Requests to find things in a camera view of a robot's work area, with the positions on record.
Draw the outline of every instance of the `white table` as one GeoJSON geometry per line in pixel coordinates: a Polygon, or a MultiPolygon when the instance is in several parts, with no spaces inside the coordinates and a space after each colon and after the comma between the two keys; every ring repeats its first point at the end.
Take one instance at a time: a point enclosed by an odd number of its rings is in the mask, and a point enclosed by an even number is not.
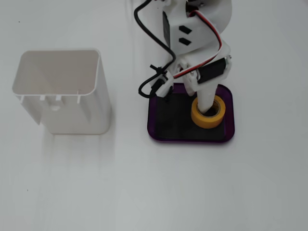
{"type": "MultiPolygon", "coordinates": [[[[148,136],[137,89],[167,55],[133,21],[132,1],[1,1],[0,230],[307,230],[308,1],[233,1],[223,84],[236,133],[222,146],[148,136]],[[102,53],[113,124],[53,136],[13,96],[19,58],[79,47],[102,53]]],[[[142,19],[162,38],[157,5],[142,19]]]]}

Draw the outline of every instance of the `yellow tape roll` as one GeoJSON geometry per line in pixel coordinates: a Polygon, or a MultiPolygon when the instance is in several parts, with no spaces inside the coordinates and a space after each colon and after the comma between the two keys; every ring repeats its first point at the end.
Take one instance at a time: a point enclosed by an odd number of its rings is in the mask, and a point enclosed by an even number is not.
{"type": "Polygon", "coordinates": [[[216,128],[221,124],[226,113],[226,105],[219,96],[215,96],[213,108],[216,110],[216,115],[211,117],[202,115],[198,109],[198,98],[196,98],[192,103],[193,122],[201,128],[216,128]]]}

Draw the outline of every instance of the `white surface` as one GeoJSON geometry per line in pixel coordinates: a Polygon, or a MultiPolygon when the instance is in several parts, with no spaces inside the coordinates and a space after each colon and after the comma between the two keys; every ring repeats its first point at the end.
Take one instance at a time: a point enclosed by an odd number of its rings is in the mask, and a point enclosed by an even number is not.
{"type": "MultiPolygon", "coordinates": [[[[132,26],[130,1],[1,3],[0,230],[308,229],[307,0],[233,1],[236,134],[222,146],[149,138],[137,90],[166,54],[132,26]],[[103,56],[115,116],[102,136],[53,136],[12,94],[24,51],[76,47],[103,56]]],[[[153,29],[161,13],[145,13],[153,29]]]]}
{"type": "Polygon", "coordinates": [[[51,134],[103,134],[110,127],[111,104],[98,50],[26,51],[13,92],[51,134]]]}

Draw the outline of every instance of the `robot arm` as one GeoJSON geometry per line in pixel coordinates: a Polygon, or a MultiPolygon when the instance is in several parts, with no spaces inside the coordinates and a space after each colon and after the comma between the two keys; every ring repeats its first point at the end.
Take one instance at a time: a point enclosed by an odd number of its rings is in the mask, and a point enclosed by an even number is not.
{"type": "Polygon", "coordinates": [[[151,79],[160,81],[153,85],[154,95],[166,97],[174,79],[182,77],[187,93],[197,93],[198,109],[204,114],[214,103],[219,82],[231,69],[230,47],[220,38],[231,19],[231,0],[161,1],[165,40],[177,57],[151,79]]]}

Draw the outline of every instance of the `white 3d printed part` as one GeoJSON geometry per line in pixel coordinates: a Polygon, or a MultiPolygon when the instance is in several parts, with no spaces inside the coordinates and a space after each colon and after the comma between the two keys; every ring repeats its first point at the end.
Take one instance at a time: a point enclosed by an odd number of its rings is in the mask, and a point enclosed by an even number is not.
{"type": "Polygon", "coordinates": [[[27,51],[13,92],[52,134],[102,134],[111,105],[98,50],[27,51]]]}

